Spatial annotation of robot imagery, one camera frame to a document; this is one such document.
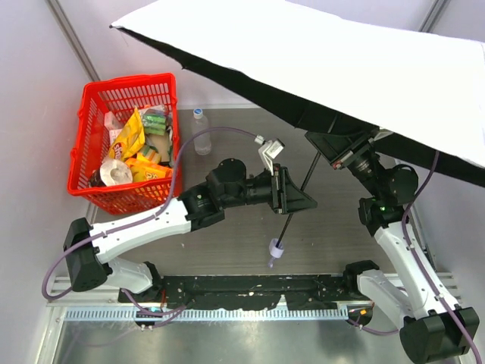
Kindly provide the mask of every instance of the gray floor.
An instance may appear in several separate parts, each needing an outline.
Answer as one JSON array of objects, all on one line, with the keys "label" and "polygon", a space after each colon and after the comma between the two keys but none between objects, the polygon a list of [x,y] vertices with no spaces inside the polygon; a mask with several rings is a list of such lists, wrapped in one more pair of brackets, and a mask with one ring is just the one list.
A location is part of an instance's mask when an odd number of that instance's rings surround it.
[{"label": "gray floor", "polygon": [[[190,136],[191,111],[179,111],[182,138]],[[278,157],[293,181],[300,185],[316,151],[296,130],[261,109],[206,110],[212,126],[239,127],[266,138],[278,137],[286,148]],[[225,158],[239,158],[248,174],[262,171],[258,148],[239,134],[211,135],[210,155],[196,155],[189,148],[183,157],[184,185],[191,187]],[[155,241],[124,255],[135,262],[149,260],[165,275],[257,275],[341,272],[347,263],[374,260],[383,271],[394,272],[383,250],[358,220],[358,200],[367,191],[348,171],[334,171],[321,158],[307,190],[318,208],[300,212],[286,233],[283,258],[274,269],[267,268],[268,244],[278,237],[286,220],[268,206],[245,206],[226,211],[221,223],[179,237]],[[99,211],[97,222],[112,216]]]},{"label": "gray floor", "polygon": [[[378,309],[371,327],[393,329]],[[374,336],[344,321],[175,322],[100,348],[86,346],[110,343],[131,329],[129,322],[68,322],[53,364],[411,364],[397,334]]]}]

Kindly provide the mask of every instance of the yellow snack bag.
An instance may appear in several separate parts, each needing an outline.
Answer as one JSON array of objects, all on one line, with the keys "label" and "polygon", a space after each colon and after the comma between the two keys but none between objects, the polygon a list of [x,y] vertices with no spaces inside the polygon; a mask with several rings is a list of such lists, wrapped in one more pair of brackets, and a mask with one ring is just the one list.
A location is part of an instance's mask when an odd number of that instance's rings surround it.
[{"label": "yellow snack bag", "polygon": [[133,182],[172,177],[172,168],[141,162],[135,158],[130,158],[125,163],[130,167]]},{"label": "yellow snack bag", "polygon": [[145,132],[143,131],[142,119],[138,109],[124,125],[120,135],[109,147],[108,155],[113,159],[120,159],[125,162],[129,157],[135,155],[145,144]]}]

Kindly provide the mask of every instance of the cable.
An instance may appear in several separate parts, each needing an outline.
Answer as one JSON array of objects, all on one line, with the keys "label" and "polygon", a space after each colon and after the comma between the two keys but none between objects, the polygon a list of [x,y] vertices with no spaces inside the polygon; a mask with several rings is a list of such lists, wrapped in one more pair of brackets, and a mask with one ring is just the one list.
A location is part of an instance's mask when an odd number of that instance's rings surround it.
[{"label": "cable", "polygon": [[360,328],[365,332],[368,332],[369,334],[378,335],[378,336],[389,336],[389,335],[397,334],[399,332],[398,329],[392,330],[392,331],[378,331],[378,330],[374,330],[373,328],[366,328],[365,326],[358,324],[359,319],[360,319],[360,316],[357,318],[357,321],[354,321],[349,318],[347,322],[350,323],[351,325],[354,325],[357,328]]},{"label": "cable", "polygon": [[64,297],[66,294],[70,293],[72,291],[72,287],[69,287],[68,289],[66,289],[64,292],[58,294],[58,295],[55,295],[55,296],[52,296],[51,294],[49,294],[49,292],[47,291],[47,285],[49,283],[49,278],[51,277],[52,273],[54,272],[54,270],[57,268],[57,266],[69,255],[71,254],[74,250],[76,249],[79,249],[80,247],[82,246],[85,246],[86,244],[92,242],[93,240],[95,239],[99,239],[100,237],[105,237],[105,236],[108,236],[109,234],[113,234],[113,233],[117,233],[118,231],[123,231],[125,229],[129,229],[129,228],[134,228],[135,226],[138,226],[138,225],[141,225],[141,224],[144,224],[148,221],[151,221],[152,219],[154,218],[157,218],[159,215],[161,215],[168,207],[168,204],[170,202],[170,200],[172,199],[172,197],[174,196],[174,190],[175,190],[175,178],[177,176],[177,169],[179,167],[179,164],[180,164],[180,160],[182,159],[182,154],[183,154],[183,151],[185,150],[185,148],[189,145],[189,143],[191,143],[196,137],[199,137],[201,136],[202,134],[205,134],[205,133],[210,133],[210,132],[213,132],[213,131],[232,131],[234,133],[240,133],[242,135],[246,135],[248,137],[251,137],[253,139],[255,139],[257,136],[256,134],[253,134],[253,133],[250,133],[248,131],[245,131],[245,130],[241,130],[241,129],[237,129],[235,127],[211,127],[209,129],[206,129],[206,130],[203,130],[203,131],[200,131],[196,134],[194,134],[193,136],[191,136],[181,147],[180,147],[180,151],[178,152],[178,155],[177,155],[177,158],[176,158],[176,161],[175,161],[175,164],[174,164],[174,170],[172,172],[172,181],[171,181],[171,185],[170,185],[170,191],[168,193],[168,196],[167,196],[167,199],[165,200],[165,202],[160,206],[160,209],[152,216],[150,217],[147,217],[147,218],[142,218],[138,221],[135,221],[135,222],[132,222],[132,223],[129,223],[129,224],[126,224],[126,225],[122,225],[122,226],[119,226],[119,227],[114,227],[112,229],[109,229],[109,230],[106,230],[106,232],[104,233],[99,233],[99,234],[96,234],[96,235],[93,235],[92,237],[87,237],[86,239],[83,239],[81,240],[79,243],[76,243],[74,244],[71,248],[69,249],[66,249],[62,254],[61,256],[59,256],[57,258],[57,260],[54,262],[54,264],[47,270],[47,273],[45,273],[45,277],[42,281],[42,295],[44,296],[44,298],[46,300],[58,300],[62,297]]},{"label": "cable", "polygon": [[144,309],[143,307],[141,307],[136,301],[135,299],[133,298],[133,296],[131,295],[131,292],[129,292],[128,290],[125,290],[124,288],[121,288],[121,292],[123,292],[124,294],[127,295],[128,297],[128,300],[130,300],[130,302],[137,308],[139,309],[139,311],[141,313],[144,313],[145,315],[150,315],[150,316],[153,316],[153,317],[164,317],[164,316],[168,316],[168,315],[171,315],[175,312],[178,312],[180,310],[184,310],[186,307],[185,306],[180,306],[180,307],[177,307],[176,309],[172,309],[171,311],[166,311],[166,312],[152,312],[148,309]]},{"label": "cable", "polygon": [[439,151],[436,151],[436,153],[434,155],[433,164],[431,165],[430,173],[428,174],[428,176],[424,180],[423,184],[421,185],[421,187],[419,188],[419,190],[415,194],[414,199],[407,205],[407,207],[406,207],[406,209],[404,211],[404,215],[402,216],[402,220],[401,220],[402,231],[404,233],[404,238],[406,240],[406,243],[408,244],[408,246],[409,246],[409,248],[411,250],[411,253],[414,256],[414,258],[416,260],[416,263],[419,266],[419,269],[423,273],[423,276],[426,278],[427,283],[430,285],[431,290],[433,290],[433,293],[436,295],[436,297],[439,297],[439,301],[441,302],[441,304],[443,305],[443,307],[445,308],[445,310],[449,313],[449,315],[451,316],[452,320],[456,323],[456,326],[458,326],[458,328],[462,332],[464,338],[467,340],[468,344],[470,345],[471,351],[475,355],[475,360],[477,361],[477,364],[482,364],[482,359],[481,359],[480,353],[478,352],[477,346],[473,342],[473,339],[471,338],[471,336],[468,333],[467,329],[462,324],[462,322],[460,321],[460,319],[458,318],[458,316],[455,314],[455,312],[453,311],[453,309],[445,301],[445,299],[443,297],[440,297],[440,290],[435,285],[435,283],[434,283],[433,279],[431,278],[430,274],[427,272],[426,268],[424,267],[423,262],[419,258],[419,255],[416,253],[415,249],[412,248],[411,238],[409,237],[409,232],[408,232],[408,229],[406,227],[406,221],[408,219],[409,212],[411,211],[411,207],[413,206],[413,204],[415,203],[416,199],[419,197],[419,195],[421,194],[421,192],[423,192],[423,190],[427,186],[427,184],[430,182],[431,176],[433,176],[433,173],[436,170],[439,157],[440,157],[440,152]]},{"label": "cable", "polygon": [[[175,315],[173,315],[172,317],[170,318],[167,318],[166,320],[162,321],[162,322],[159,322],[158,324],[155,324],[153,325],[151,328],[161,328],[163,326],[166,326],[168,324],[170,324],[174,319],[176,319],[178,316],[180,316],[182,314],[182,312],[185,310],[185,307],[183,309],[175,309],[175,310],[172,310],[173,311],[177,311],[175,313]],[[80,339],[80,336],[81,336],[81,330],[77,330],[74,332],[74,337],[72,339],[72,341],[69,343],[69,346],[67,347],[66,349],[66,353],[64,354],[64,356],[62,357],[62,360],[61,360],[61,364],[65,364],[67,362],[67,358],[69,357],[70,353],[72,352],[73,348],[74,348],[74,345],[77,343],[80,343],[81,345],[83,345],[84,347],[92,347],[92,348],[100,348],[100,347],[109,347],[111,346],[112,344],[114,344],[115,342],[119,341],[120,339],[128,336],[129,334],[133,333],[133,332],[136,332],[136,331],[141,331],[140,328],[131,328],[129,330],[126,330],[125,332],[123,332],[122,334],[119,334],[118,336],[116,336],[114,339],[112,340],[109,340],[107,343],[103,343],[103,344],[89,344],[89,343],[86,343],[84,341],[82,341]]]}]

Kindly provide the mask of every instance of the red basket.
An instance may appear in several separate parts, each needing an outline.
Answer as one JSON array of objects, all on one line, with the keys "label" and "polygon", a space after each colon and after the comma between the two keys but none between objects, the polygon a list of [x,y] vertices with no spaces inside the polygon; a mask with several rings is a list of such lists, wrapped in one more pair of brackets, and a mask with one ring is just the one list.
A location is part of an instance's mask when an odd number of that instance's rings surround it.
[{"label": "red basket", "polygon": [[[113,187],[88,187],[88,179],[108,154],[109,132],[105,113],[112,111],[126,123],[135,107],[164,104],[172,112],[174,156],[180,149],[177,97],[173,74],[121,77],[88,83],[84,87],[76,145],[70,152],[67,191],[82,196],[113,215],[141,212],[161,205],[167,198],[171,179],[148,180]],[[175,196],[182,191],[182,173],[178,170]]]}]

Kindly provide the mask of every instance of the white wall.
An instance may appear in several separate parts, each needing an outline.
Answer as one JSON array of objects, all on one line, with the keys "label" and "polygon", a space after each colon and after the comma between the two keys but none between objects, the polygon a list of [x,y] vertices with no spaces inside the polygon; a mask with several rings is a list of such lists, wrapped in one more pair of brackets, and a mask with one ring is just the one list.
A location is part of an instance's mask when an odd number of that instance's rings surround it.
[{"label": "white wall", "polygon": [[[433,33],[485,42],[485,2],[451,0]],[[427,171],[418,169],[423,180]],[[435,174],[416,203],[438,268],[455,276],[467,306],[481,319],[477,345],[485,358],[485,189]]]},{"label": "white wall", "polygon": [[[429,10],[432,0],[383,2],[381,0],[292,0],[345,19],[369,24],[416,30]],[[242,97],[189,71],[147,45],[108,26],[125,14],[153,0],[60,0],[67,16],[102,79],[129,74],[172,72],[177,78],[179,108],[194,106],[251,105]],[[180,28],[183,32],[183,19]]]},{"label": "white wall", "polygon": [[0,12],[0,356],[32,364],[42,332],[42,276],[70,222],[86,214],[66,192],[76,112],[88,82],[44,1]]},{"label": "white wall", "polygon": [[418,30],[432,0],[382,2],[380,0],[287,0],[295,4],[338,15],[343,19],[382,27]]}]

